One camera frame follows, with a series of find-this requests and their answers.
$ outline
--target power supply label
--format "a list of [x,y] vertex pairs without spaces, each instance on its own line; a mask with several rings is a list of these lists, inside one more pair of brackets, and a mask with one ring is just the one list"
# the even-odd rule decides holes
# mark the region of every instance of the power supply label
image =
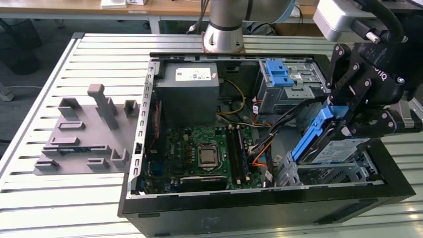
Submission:
[[176,81],[208,81],[212,79],[211,68],[178,68]]
[[370,139],[346,139],[334,140],[320,151],[320,154],[314,159],[314,164],[340,163],[350,158],[356,151],[356,146]]

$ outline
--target white label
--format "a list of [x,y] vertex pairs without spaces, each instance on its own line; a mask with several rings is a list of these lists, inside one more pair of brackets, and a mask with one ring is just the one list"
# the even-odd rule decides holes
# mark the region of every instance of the white label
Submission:
[[128,11],[128,13],[135,13],[135,14],[147,14],[146,11]]
[[266,178],[272,181],[274,179],[274,175],[271,174],[271,172],[268,170],[266,170],[266,174],[264,174]]
[[212,79],[211,68],[178,68],[176,81],[208,81]]
[[334,140],[324,147],[312,163],[343,162],[356,151],[356,146],[370,139]]
[[252,113],[259,114],[259,106],[252,106]]
[[290,77],[291,79],[302,79],[302,76],[299,76],[299,74],[291,74]]

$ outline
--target ram slot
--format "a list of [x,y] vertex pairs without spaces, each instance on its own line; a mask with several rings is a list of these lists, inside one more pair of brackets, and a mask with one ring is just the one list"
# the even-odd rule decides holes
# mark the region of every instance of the ram slot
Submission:
[[244,135],[243,131],[238,130],[238,141],[239,141],[239,155],[240,155],[240,160],[242,160],[242,166],[243,166],[243,178],[246,181],[250,181],[250,172],[248,172],[248,163],[247,163],[247,148],[244,146]]
[[227,151],[231,164],[232,182],[240,184],[246,181],[244,164],[242,159],[242,145],[239,143],[238,129],[228,127],[226,130]]

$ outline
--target wooden desk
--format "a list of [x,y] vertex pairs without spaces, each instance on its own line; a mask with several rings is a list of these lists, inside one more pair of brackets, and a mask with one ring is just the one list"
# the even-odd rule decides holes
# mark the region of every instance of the wooden desk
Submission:
[[128,11],[146,11],[148,14],[151,2],[147,5],[128,4],[127,8],[102,9],[102,0],[1,0],[0,12],[37,12],[72,14],[131,14]]
[[[146,5],[102,9],[102,0],[0,0],[0,18],[148,20],[152,34],[160,34],[159,21],[195,21],[200,14],[199,0],[148,0]],[[304,23],[314,23],[315,6],[300,6]],[[298,17],[287,22],[298,23]]]
[[[300,5],[304,18],[312,18],[318,6]],[[200,13],[200,0],[152,0],[151,15],[195,15]]]

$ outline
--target yellow cable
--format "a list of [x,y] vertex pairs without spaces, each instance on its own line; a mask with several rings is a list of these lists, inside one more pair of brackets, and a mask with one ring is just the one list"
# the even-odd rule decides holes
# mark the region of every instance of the yellow cable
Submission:
[[231,114],[235,114],[235,113],[238,113],[239,111],[242,111],[243,108],[244,108],[244,106],[246,106],[246,97],[244,97],[243,91],[239,89],[239,87],[236,86],[236,84],[232,83],[232,81],[230,81],[230,80],[227,80],[227,79],[226,79],[224,81],[227,81],[228,83],[231,83],[231,84],[234,85],[234,87],[236,88],[236,90],[239,91],[240,95],[243,96],[243,103],[242,103],[242,105],[240,105],[240,108],[236,109],[235,111],[232,111],[232,112],[224,112],[224,113],[218,113],[218,115],[231,115]]

